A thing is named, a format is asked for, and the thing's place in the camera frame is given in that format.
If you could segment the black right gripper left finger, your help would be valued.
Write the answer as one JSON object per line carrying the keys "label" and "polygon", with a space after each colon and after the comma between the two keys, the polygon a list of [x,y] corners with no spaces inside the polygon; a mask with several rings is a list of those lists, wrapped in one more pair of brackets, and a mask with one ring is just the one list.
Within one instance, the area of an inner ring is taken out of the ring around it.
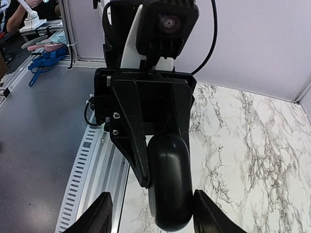
{"label": "black right gripper left finger", "polygon": [[72,225],[73,233],[110,233],[112,229],[112,198],[102,192]]}

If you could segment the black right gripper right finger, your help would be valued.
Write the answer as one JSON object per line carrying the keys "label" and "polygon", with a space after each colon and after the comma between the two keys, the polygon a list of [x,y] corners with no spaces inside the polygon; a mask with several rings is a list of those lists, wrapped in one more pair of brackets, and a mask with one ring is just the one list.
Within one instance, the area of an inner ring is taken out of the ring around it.
{"label": "black right gripper right finger", "polygon": [[240,228],[208,197],[203,190],[193,196],[193,224],[196,233],[239,233]]}

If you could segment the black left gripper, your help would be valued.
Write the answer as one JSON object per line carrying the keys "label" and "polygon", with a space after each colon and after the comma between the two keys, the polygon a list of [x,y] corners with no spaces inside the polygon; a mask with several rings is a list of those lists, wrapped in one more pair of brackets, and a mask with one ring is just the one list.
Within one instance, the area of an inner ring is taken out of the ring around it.
{"label": "black left gripper", "polygon": [[99,68],[94,76],[97,124],[111,120],[111,139],[141,187],[149,185],[145,135],[169,132],[189,143],[196,80],[189,73]]}

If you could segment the black earbud charging case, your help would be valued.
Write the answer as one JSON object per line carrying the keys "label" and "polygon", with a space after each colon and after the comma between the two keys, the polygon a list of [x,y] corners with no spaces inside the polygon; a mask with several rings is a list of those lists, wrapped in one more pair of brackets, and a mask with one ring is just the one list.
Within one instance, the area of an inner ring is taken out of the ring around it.
{"label": "black earbud charging case", "polygon": [[148,144],[151,185],[149,208],[155,224],[167,232],[183,229],[192,217],[189,149],[178,135],[160,133]]}

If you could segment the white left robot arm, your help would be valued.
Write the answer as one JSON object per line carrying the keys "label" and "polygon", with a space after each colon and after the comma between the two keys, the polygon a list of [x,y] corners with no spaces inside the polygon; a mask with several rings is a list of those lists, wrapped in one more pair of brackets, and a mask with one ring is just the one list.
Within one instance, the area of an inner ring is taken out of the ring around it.
{"label": "white left robot arm", "polygon": [[168,133],[189,143],[196,80],[173,63],[198,18],[193,0],[111,0],[103,10],[106,67],[94,76],[96,123],[110,124],[111,140],[145,188],[152,181],[145,137]]}

